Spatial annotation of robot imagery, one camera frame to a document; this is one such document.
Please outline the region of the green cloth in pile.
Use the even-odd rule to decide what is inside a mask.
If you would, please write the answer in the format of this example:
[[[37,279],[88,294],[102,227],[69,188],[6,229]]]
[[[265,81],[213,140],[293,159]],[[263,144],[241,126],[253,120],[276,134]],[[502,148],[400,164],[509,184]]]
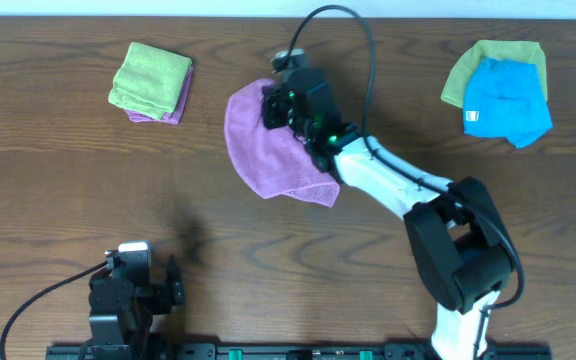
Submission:
[[[462,108],[466,87],[484,58],[510,59],[534,64],[539,74],[545,99],[548,99],[546,55],[541,45],[533,41],[479,40],[468,49],[449,72],[440,99]]]

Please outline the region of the blue cloth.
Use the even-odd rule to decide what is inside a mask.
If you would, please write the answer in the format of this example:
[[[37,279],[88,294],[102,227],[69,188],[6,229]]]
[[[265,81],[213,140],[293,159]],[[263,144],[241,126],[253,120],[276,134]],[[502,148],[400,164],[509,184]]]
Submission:
[[[553,128],[537,66],[510,59],[483,59],[470,78],[463,103],[464,133],[504,138],[516,148]]]

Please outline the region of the purple cloth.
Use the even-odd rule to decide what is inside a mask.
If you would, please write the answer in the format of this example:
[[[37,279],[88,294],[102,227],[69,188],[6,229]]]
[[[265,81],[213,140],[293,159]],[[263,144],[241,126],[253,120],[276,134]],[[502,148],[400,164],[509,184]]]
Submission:
[[[232,165],[263,199],[287,196],[331,208],[340,192],[337,181],[317,170],[289,128],[269,130],[263,124],[262,89],[272,84],[255,80],[228,100],[224,136]]]
[[[190,91],[190,87],[191,87],[193,73],[194,73],[194,67],[190,66],[189,70],[187,71],[187,74],[185,76],[185,79],[184,79],[184,83],[183,83],[183,86],[182,86],[182,89],[180,92],[180,97],[177,101],[176,107],[175,107],[173,112],[165,113],[160,119],[156,119],[156,118],[149,117],[149,116],[147,116],[143,113],[137,112],[137,111],[125,109],[125,113],[127,114],[128,119],[132,122],[135,122],[135,123],[159,122],[159,123],[166,123],[166,124],[171,124],[171,125],[179,125],[181,123],[181,120],[182,120],[182,117],[184,114],[184,110],[186,107],[186,103],[187,103],[187,99],[188,99],[188,95],[189,95],[189,91]]]

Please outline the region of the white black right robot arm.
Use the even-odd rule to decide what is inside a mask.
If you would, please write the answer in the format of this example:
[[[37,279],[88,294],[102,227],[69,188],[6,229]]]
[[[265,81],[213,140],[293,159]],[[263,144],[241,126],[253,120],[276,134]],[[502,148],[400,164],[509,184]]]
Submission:
[[[431,337],[442,359],[483,359],[485,334],[511,274],[523,273],[516,249],[485,186],[429,174],[343,123],[322,70],[277,67],[263,89],[269,129],[288,127],[305,142],[317,170],[362,190],[405,224],[419,276],[437,301]]]

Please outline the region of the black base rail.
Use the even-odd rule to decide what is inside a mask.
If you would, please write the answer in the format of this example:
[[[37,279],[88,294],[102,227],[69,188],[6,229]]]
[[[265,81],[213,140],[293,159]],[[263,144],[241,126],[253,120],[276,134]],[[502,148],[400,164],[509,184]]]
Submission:
[[[82,355],[80,346],[50,346],[46,360],[146,359],[146,360],[432,360],[439,355],[426,343],[389,343],[381,346],[261,346],[210,343],[163,344],[140,355],[126,346],[91,346]]]

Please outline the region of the folded purple cloth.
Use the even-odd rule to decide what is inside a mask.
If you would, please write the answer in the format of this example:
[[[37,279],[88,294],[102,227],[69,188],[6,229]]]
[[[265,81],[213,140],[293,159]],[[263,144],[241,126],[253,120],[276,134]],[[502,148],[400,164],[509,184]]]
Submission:
[[[180,97],[177,101],[176,107],[175,107],[173,112],[165,113],[160,119],[156,119],[156,118],[149,117],[149,116],[147,116],[143,113],[137,112],[137,111],[125,109],[125,113],[127,114],[128,119],[132,122],[135,122],[135,123],[159,122],[159,123],[166,123],[166,124],[171,124],[171,125],[179,125],[181,123],[181,120],[182,120],[182,117],[184,114],[184,110],[186,107],[186,103],[187,103],[187,99],[188,99],[188,95],[189,95],[189,91],[190,91],[190,87],[191,87],[193,73],[194,73],[194,67],[190,66],[189,70],[187,71],[187,74],[185,76],[185,79],[184,79],[184,83],[183,83],[183,86],[182,86],[182,89],[180,92]]]

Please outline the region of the folded green cloth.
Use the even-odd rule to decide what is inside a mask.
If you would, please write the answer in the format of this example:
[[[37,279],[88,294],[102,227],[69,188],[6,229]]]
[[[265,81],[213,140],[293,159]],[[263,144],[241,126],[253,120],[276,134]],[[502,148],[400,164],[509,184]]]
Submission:
[[[124,110],[161,120],[174,112],[191,66],[188,57],[132,42],[113,78],[108,101]]]

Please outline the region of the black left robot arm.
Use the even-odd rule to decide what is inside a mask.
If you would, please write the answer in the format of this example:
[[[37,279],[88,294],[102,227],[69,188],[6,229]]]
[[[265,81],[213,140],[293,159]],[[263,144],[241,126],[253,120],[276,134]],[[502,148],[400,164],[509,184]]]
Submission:
[[[180,267],[171,255],[164,281],[153,283],[148,250],[112,250],[106,262],[89,281],[92,344],[142,355],[153,317],[167,315],[185,301]]]

